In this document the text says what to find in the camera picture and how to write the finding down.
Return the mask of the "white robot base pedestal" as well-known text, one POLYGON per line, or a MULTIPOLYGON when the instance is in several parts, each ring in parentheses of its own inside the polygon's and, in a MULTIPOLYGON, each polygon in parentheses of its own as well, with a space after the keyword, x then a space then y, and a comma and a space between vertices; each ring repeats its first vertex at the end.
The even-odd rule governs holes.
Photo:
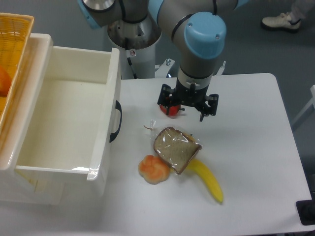
POLYGON ((115 21, 107 28, 112 45, 120 51, 122 79, 155 77, 156 44, 161 29, 150 15, 137 23, 115 21))

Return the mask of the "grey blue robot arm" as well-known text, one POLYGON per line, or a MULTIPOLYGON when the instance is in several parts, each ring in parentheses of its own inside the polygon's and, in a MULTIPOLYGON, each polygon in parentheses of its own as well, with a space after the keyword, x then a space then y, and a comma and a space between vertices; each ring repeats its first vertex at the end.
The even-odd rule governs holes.
POLYGON ((160 109, 168 116, 186 106, 201 117, 214 116, 219 97, 207 95, 217 57, 224 49, 226 25, 220 14, 243 0, 80 0, 91 28, 107 27, 108 37, 121 51, 129 78, 155 73, 155 45, 167 35, 181 53, 176 86, 162 85, 160 109))

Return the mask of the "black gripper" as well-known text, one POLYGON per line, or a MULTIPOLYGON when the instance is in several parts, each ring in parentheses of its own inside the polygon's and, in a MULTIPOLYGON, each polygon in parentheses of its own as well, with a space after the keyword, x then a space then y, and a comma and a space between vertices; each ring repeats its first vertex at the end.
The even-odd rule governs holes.
POLYGON ((162 84, 157 104, 167 107, 178 104, 190 107, 198 105, 199 121, 202 122, 205 117, 216 115, 219 103, 218 94, 206 96, 208 87, 209 85, 200 88, 197 83, 184 85, 184 82, 177 79, 174 90, 169 85, 162 84))

